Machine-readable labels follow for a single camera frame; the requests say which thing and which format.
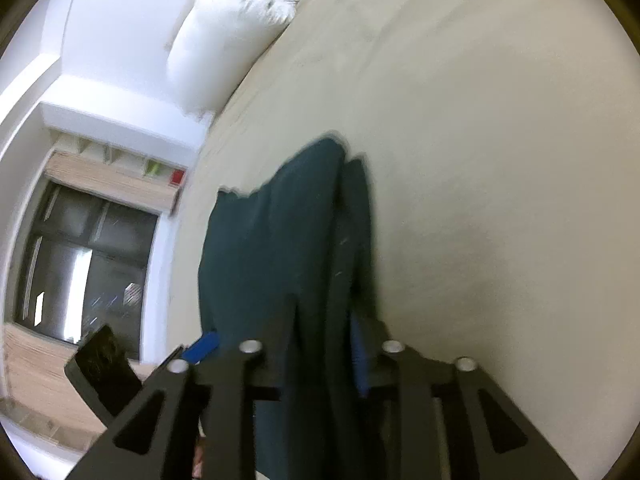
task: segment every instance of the window pane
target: window pane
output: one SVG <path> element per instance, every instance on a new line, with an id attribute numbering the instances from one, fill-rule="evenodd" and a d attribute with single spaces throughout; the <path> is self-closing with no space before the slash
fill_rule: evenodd
<path id="1" fill-rule="evenodd" d="M 146 268 L 95 253 L 86 282 L 82 336 L 107 323 L 127 350 L 138 359 L 140 320 Z"/>
<path id="2" fill-rule="evenodd" d="M 37 238 L 28 261 L 18 322 L 72 343 L 80 339 L 82 303 L 92 252 Z"/>
<path id="3" fill-rule="evenodd" d="M 92 206 L 100 199 L 64 186 L 54 186 L 43 212 L 47 226 L 80 237 L 91 214 Z"/>
<path id="4" fill-rule="evenodd" d="M 92 234 L 92 244 L 146 262 L 157 220 L 151 213 L 107 202 Z"/>

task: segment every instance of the white pillow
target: white pillow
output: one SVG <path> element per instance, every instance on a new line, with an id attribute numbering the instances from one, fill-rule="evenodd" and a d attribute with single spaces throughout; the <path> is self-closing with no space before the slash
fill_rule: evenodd
<path id="1" fill-rule="evenodd" d="M 177 103 L 187 113 L 220 113 L 294 15 L 285 0 L 195 0 L 167 60 Z"/>

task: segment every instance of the silver screw head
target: silver screw head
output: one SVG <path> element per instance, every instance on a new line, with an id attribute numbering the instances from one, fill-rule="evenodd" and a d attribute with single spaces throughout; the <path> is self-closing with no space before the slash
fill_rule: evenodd
<path id="1" fill-rule="evenodd" d="M 404 350 L 404 345 L 395 339 L 389 339 L 382 343 L 382 349 L 388 354 L 398 354 Z"/>
<path id="2" fill-rule="evenodd" d="M 471 357 L 459 357 L 456 359 L 456 368 L 461 372 L 473 372 L 478 368 L 478 363 Z"/>
<path id="3" fill-rule="evenodd" d="M 166 366 L 172 374 L 183 374 L 189 369 L 189 363 L 184 359 L 173 359 Z"/>
<path id="4" fill-rule="evenodd" d="M 239 349 L 243 354 L 255 354 L 262 350 L 262 343 L 257 339 L 247 339 L 240 343 Z"/>

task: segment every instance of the window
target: window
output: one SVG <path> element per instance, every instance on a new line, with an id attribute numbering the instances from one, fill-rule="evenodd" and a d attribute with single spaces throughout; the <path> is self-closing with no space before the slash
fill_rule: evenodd
<path id="1" fill-rule="evenodd" d="M 15 320 L 77 343 L 108 323 L 139 358 L 146 265 L 155 215 L 50 184 L 22 264 Z"/>

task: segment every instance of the beige bed sheet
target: beige bed sheet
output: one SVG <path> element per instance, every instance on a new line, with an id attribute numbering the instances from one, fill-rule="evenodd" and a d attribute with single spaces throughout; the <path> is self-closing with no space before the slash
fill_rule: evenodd
<path id="1" fill-rule="evenodd" d="M 639 128 L 639 57 L 601 0 L 303 0 L 183 195 L 169 346 L 200 333 L 218 187 L 335 129 L 368 159 L 394 336 L 476 357 L 600 479 L 640 419 Z"/>

